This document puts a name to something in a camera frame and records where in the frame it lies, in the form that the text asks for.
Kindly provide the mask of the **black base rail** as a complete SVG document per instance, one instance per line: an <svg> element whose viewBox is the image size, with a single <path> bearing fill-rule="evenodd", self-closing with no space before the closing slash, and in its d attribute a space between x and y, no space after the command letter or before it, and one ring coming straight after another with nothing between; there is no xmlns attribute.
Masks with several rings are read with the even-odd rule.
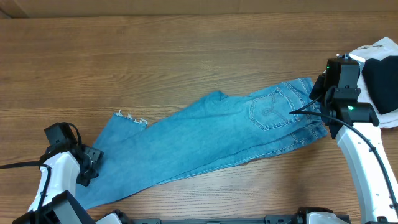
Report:
<svg viewBox="0 0 398 224"><path fill-rule="evenodd" d="M219 219L185 219L161 220L159 218L131 219L124 212L114 210L96 221L96 224L304 224L304 223L351 223L349 215L335 215L331 210L320 208L324 215L320 221L307 218L309 207L299 208L292 215L266 215L263 218L219 218Z"/></svg>

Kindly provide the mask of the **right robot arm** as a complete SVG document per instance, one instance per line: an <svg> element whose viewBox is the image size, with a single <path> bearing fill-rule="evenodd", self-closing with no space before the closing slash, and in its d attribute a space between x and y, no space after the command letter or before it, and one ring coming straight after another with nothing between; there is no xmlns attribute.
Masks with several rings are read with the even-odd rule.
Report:
<svg viewBox="0 0 398 224"><path fill-rule="evenodd" d="M358 101L360 64L330 58L310 94L343 152L357 191L361 223L397 223L397 181L382 143L376 112Z"/></svg>

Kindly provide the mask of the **folded black garment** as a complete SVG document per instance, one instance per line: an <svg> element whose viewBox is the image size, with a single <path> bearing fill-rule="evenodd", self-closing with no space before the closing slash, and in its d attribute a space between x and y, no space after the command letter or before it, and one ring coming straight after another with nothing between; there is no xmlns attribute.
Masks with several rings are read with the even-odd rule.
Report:
<svg viewBox="0 0 398 224"><path fill-rule="evenodd" d="M369 59L362 69L368 94L380 114L397 109L397 56Z"/></svg>

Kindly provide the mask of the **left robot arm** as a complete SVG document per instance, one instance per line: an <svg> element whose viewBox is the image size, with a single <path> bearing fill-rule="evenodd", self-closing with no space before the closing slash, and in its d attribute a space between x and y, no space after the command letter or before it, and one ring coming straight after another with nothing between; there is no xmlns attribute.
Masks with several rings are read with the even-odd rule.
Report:
<svg viewBox="0 0 398 224"><path fill-rule="evenodd" d="M103 152L84 145L74 124L55 123L44 129L49 147L38 161L20 166L37 166L40 184L27 213L13 224L128 224L130 219L120 210L94 220L75 198L77 185L87 187L99 173L95 165Z"/></svg>

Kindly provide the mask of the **folded light grey trousers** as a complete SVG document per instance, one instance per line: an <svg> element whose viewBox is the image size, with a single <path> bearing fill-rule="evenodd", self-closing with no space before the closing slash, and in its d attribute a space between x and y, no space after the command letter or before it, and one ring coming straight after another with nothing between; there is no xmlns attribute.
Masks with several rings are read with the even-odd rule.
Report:
<svg viewBox="0 0 398 224"><path fill-rule="evenodd" d="M359 102L370 103L379 127L397 127L397 44L384 37L349 53L360 64Z"/></svg>

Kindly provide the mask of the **light blue denim jeans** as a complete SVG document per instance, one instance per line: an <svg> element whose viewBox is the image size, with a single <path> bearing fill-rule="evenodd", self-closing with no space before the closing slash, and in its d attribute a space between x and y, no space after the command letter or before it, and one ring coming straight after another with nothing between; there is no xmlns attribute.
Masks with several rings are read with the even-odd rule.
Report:
<svg viewBox="0 0 398 224"><path fill-rule="evenodd" d="M77 187L76 199L89 209L312 144L328 134L312 87L298 78L245 96L215 91L153 125L117 112L94 143L104 153L99 176Z"/></svg>

